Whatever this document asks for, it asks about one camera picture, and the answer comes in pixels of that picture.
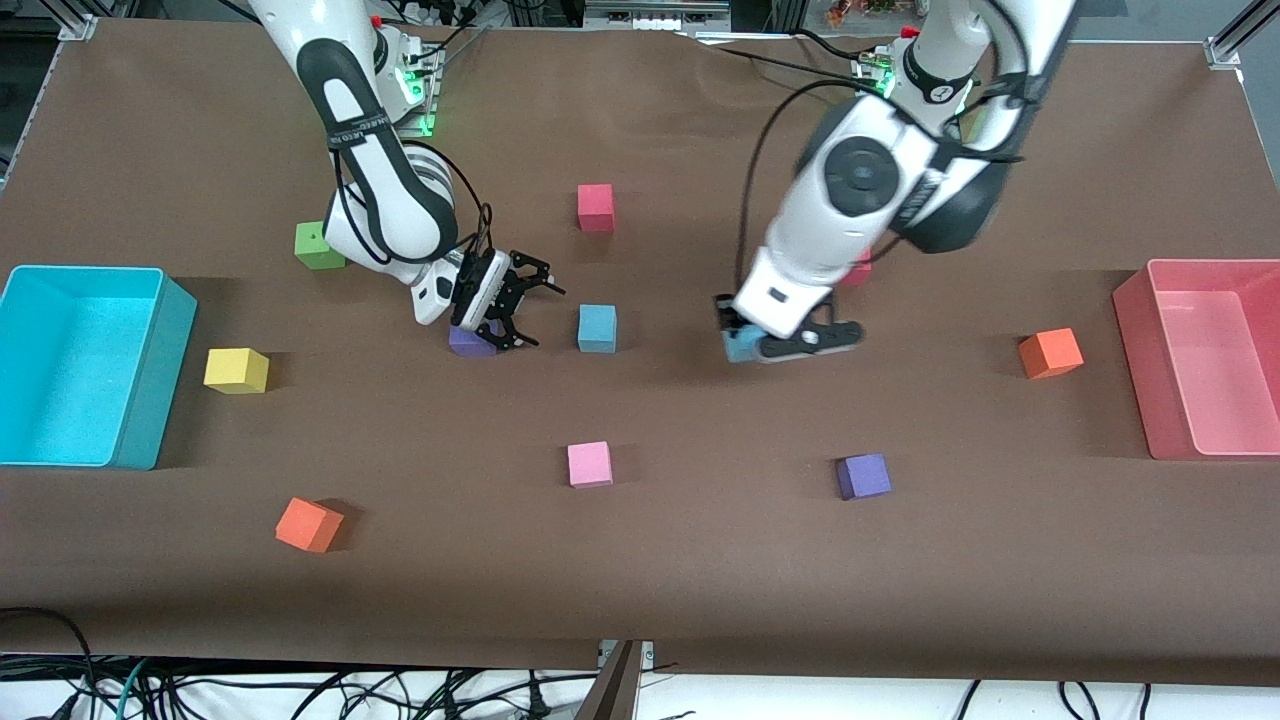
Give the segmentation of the aluminium frame rail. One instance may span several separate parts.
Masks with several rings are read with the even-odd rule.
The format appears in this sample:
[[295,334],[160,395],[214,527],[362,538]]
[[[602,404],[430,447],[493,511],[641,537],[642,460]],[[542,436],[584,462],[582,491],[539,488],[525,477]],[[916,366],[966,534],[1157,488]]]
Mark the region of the aluminium frame rail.
[[1203,41],[1208,68],[1236,69],[1240,50],[1276,18],[1280,18],[1280,0],[1249,0],[1220,31]]
[[97,20],[110,17],[99,0],[47,0],[45,4],[61,27],[58,35],[61,42],[87,41]]

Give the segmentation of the pink plastic bin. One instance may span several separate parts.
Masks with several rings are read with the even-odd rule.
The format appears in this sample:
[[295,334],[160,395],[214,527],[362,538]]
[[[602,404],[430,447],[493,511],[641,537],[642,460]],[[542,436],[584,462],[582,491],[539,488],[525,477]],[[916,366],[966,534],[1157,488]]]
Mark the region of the pink plastic bin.
[[1112,301],[1152,457],[1280,461],[1280,259],[1152,259]]

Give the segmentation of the green foam block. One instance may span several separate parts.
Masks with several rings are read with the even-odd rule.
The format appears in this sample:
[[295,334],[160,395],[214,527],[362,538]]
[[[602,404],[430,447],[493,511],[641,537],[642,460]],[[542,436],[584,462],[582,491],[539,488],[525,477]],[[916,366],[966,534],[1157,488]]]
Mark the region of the green foam block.
[[325,240],[324,222],[303,222],[294,228],[294,256],[310,270],[344,268],[348,260]]

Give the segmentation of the colourful background items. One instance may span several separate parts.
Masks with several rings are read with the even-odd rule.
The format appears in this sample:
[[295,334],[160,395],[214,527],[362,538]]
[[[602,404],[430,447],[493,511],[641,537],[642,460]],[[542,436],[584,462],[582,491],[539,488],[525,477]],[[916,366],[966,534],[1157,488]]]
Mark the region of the colourful background items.
[[902,13],[911,14],[914,0],[829,0],[824,12],[828,27],[838,28],[849,22],[890,19]]

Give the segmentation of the pink foam block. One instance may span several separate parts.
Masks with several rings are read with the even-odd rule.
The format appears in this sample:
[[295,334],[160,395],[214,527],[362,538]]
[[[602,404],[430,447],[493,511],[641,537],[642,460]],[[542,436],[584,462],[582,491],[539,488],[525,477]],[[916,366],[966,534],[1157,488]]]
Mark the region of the pink foam block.
[[571,487],[584,489],[613,484],[611,447],[605,441],[570,445],[566,452]]

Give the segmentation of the yellow foam block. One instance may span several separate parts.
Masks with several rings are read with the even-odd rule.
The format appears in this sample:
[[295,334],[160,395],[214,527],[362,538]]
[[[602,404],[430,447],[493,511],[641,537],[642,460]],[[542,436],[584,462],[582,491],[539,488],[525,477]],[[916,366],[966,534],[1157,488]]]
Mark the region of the yellow foam block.
[[252,348],[210,348],[204,384],[224,395],[261,395],[269,368],[269,357]]

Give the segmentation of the orange foam block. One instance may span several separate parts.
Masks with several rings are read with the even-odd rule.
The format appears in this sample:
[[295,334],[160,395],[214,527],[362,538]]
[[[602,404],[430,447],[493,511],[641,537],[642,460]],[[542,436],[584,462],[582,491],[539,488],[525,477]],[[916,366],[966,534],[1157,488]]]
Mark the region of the orange foam block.
[[1018,352],[1027,378],[1033,380],[1061,375],[1084,364],[1071,328],[1030,334],[1018,345]]
[[338,530],[346,516],[337,510],[293,497],[285,506],[274,536],[284,544],[310,553],[326,553],[332,550]]

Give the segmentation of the grey metal box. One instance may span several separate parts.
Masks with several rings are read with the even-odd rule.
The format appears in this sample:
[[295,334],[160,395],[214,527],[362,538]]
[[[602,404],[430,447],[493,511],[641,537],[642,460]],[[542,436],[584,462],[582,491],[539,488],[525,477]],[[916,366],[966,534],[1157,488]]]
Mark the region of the grey metal box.
[[731,32],[730,0],[582,0],[585,29]]

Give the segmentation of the cyan plastic bin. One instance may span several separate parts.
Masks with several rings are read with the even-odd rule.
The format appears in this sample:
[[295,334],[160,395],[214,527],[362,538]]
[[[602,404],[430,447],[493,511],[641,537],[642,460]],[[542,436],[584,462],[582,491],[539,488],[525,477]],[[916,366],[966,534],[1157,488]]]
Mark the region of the cyan plastic bin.
[[152,266],[20,265],[0,293],[0,466],[156,466],[197,301]]

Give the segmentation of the brown table cloth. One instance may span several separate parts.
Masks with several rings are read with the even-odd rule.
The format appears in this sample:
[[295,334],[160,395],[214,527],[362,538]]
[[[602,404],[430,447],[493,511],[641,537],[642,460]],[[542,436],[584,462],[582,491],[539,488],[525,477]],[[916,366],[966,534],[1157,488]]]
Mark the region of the brown table cloth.
[[[1280,685],[1280,462],[1151,459],[1111,304],[1156,258],[1280,258],[1239,79],[1075,45],[977,243],[844,292],[850,352],[732,365],[713,299],[801,82],[676,35],[468,44],[436,142],[567,295],[526,297],[539,347],[463,359],[396,281],[294,259],[332,168],[259,27],[101,22],[0,196],[0,284],[157,266],[198,314],[156,470],[0,468],[0,606],[119,655],[590,667],[637,638],[682,673]],[[582,304],[616,354],[579,350]],[[1060,328],[1084,364],[1028,379]],[[268,356],[268,391],[206,387],[210,348]],[[575,489],[598,441],[614,482]],[[844,501],[865,454],[892,489]],[[346,516],[329,552],[275,539],[293,497]]]

